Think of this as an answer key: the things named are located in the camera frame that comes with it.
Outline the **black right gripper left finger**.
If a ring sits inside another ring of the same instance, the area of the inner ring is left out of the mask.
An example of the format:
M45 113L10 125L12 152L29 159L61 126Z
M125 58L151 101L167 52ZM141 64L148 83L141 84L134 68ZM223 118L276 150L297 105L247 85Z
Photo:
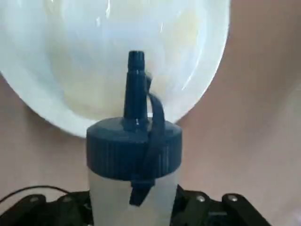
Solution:
M48 202L42 194L17 201L0 215L2 226L91 226L88 191L73 192Z

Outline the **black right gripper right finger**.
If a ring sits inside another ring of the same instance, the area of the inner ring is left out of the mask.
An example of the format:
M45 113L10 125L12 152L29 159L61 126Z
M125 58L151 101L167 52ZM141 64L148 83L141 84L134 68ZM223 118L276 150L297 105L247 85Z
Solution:
M270 226L242 195L228 193L220 201L201 191L177 187L172 212L174 226Z

